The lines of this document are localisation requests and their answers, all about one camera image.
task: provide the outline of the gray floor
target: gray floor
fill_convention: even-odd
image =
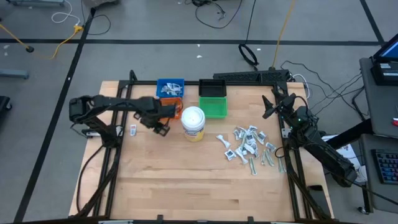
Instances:
[[[81,17],[80,1],[70,0],[73,13]],[[106,14],[112,21],[111,30],[105,35],[89,35],[88,39],[244,39],[248,28],[253,0],[244,0],[235,20],[225,29],[205,27],[195,19],[195,7],[184,5],[183,0],[123,1],[118,6],[99,9],[96,15]],[[253,15],[250,40],[276,40],[290,1],[257,1]],[[398,32],[393,0],[367,0],[369,8],[385,40]],[[220,1],[229,19],[238,5],[237,0]],[[0,1],[0,17],[3,24],[18,37],[25,39],[65,39],[71,34],[76,20],[69,18],[63,24],[54,24],[50,18],[54,12],[68,12],[68,8],[35,5],[14,7]],[[217,22],[216,9],[211,6],[200,9],[200,17],[207,22]],[[101,32],[107,26],[103,18],[93,21],[90,32]],[[9,38],[0,31],[0,38]],[[359,0],[297,0],[283,40],[357,40],[376,41],[376,36]],[[42,55],[51,55],[56,44],[31,44]],[[0,78],[0,95],[12,98],[13,109],[0,128],[0,223],[14,219],[22,194],[25,191],[34,162],[39,153],[45,132],[49,126],[57,99],[75,54],[75,44],[65,44],[57,59],[42,60],[28,54],[17,44],[0,44],[0,67],[26,69],[28,80]],[[272,63],[275,45],[253,45],[260,61],[259,69],[266,70]],[[277,66],[284,60],[304,63],[317,71],[324,81],[334,88],[359,73],[358,60],[377,51],[377,46],[306,46],[282,45]],[[293,74],[300,73],[308,82],[321,85],[327,93],[330,89],[317,77],[298,65],[289,65]],[[237,45],[116,45],[85,44],[67,94],[70,98],[98,93],[103,80],[127,79],[133,69],[140,80],[156,80],[163,77],[183,77],[186,80],[211,78],[218,72],[251,70],[238,52]],[[348,90],[361,87],[358,80]],[[322,92],[311,86],[310,106],[319,102]],[[352,95],[346,96],[351,101]],[[363,112],[367,111],[362,93],[357,99]],[[317,105],[319,111],[329,101]],[[335,100],[320,114],[319,129],[328,133],[340,133],[358,124],[358,115],[341,99]],[[78,170],[85,146],[85,139],[69,130],[67,104],[63,106],[49,152],[44,162],[25,221],[64,218],[68,215]],[[356,211],[362,206],[362,193],[356,187],[342,189],[327,177],[331,202],[336,218],[347,222],[391,223],[398,215],[375,211],[364,216]]]

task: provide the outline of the blue container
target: blue container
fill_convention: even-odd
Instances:
[[[162,87],[167,83],[175,83],[182,87],[181,94],[179,95],[168,95],[167,93],[162,93]],[[170,97],[183,97],[184,96],[184,79],[183,78],[160,78],[157,80],[156,84],[156,96],[159,98],[170,98]]]

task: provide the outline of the wooden tabletop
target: wooden tabletop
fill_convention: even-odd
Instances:
[[[116,96],[117,87],[118,82],[103,82],[99,93]],[[155,85],[134,85],[131,98],[154,96],[155,88]],[[302,83],[288,83],[288,88],[289,93],[305,98]],[[198,106],[198,86],[185,86],[184,94],[184,107]],[[207,119],[200,142],[184,138],[179,120],[172,121],[168,135],[162,137],[141,125],[132,117],[134,113],[129,113],[111,218],[155,220],[157,215],[163,215],[165,220],[245,221],[252,216],[259,222],[294,221],[287,174],[279,173],[274,155],[274,167],[262,166],[260,158],[254,160],[258,173],[254,176],[249,164],[242,165],[240,158],[228,161],[224,144],[216,138],[222,134],[235,150],[240,141],[235,141],[234,128],[254,125],[268,135],[266,141],[281,146],[277,115],[262,118],[265,108],[261,95],[275,103],[271,87],[227,86],[228,116]],[[303,102],[297,100],[295,108],[302,105]],[[109,124],[111,115],[112,112],[107,111],[99,117]],[[137,125],[135,136],[129,134],[130,124]],[[82,165],[100,145],[100,138],[87,141]],[[262,153],[265,146],[257,145]],[[80,207],[98,186],[103,155],[104,150],[88,164],[83,174]],[[304,149],[301,155],[307,185],[323,186],[331,210],[322,165]],[[105,190],[100,214],[104,213],[107,194]],[[71,215],[76,214],[75,200],[76,193]],[[300,197],[300,213],[304,217],[301,201]]]

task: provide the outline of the black tray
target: black tray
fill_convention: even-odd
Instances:
[[[199,96],[202,97],[225,97],[225,80],[199,80]]]

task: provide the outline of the green container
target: green container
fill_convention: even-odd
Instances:
[[[199,97],[199,107],[206,118],[223,119],[228,115],[226,97]]]

